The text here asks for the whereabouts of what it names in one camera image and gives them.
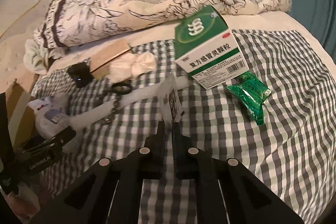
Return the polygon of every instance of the white scrunchie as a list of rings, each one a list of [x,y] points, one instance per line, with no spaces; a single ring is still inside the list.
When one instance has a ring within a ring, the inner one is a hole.
[[[139,75],[156,70],[156,65],[155,56],[150,52],[127,53],[111,62],[108,78],[111,84],[127,79],[136,80]]]

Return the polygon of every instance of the green packet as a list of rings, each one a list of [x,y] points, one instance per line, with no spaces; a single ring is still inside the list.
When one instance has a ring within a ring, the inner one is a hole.
[[[227,86],[226,88],[243,102],[257,125],[263,125],[264,112],[262,103],[268,98],[271,90],[249,71],[239,75],[238,78],[244,82]]]

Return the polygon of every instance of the white logo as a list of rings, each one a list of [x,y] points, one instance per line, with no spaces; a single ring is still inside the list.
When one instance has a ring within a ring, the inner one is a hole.
[[[195,18],[191,24],[188,24],[189,35],[195,36],[200,34],[204,30],[201,19]]]

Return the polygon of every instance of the gingham fabric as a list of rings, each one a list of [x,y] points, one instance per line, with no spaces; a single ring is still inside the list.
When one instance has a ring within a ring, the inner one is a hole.
[[[237,80],[210,90],[194,81],[178,92],[185,112],[182,133],[213,158],[237,158],[305,223],[313,223],[335,193],[335,81],[297,31],[233,34],[250,71],[272,89],[263,107],[265,125],[257,126],[225,89]],[[185,74],[174,62],[172,41],[151,42],[133,52],[152,52],[158,61],[157,71],[133,82],[135,89],[162,82],[169,72]],[[107,85],[103,79],[77,89],[66,70],[60,70],[38,82],[33,92],[39,98],[69,92],[68,113],[76,115],[91,109]],[[83,132],[78,153],[45,170],[49,190],[60,193],[102,157],[115,160],[142,147],[161,119],[158,99],[152,98],[125,107],[109,125],[92,124]],[[164,178],[144,181],[139,223],[196,223],[194,182],[174,179],[171,140],[165,156]]]

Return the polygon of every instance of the plastic packet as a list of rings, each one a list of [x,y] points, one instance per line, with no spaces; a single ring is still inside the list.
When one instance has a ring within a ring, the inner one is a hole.
[[[249,71],[238,77],[244,82],[226,88],[242,101],[257,125],[261,126],[264,124],[262,103],[268,98],[271,90]]]

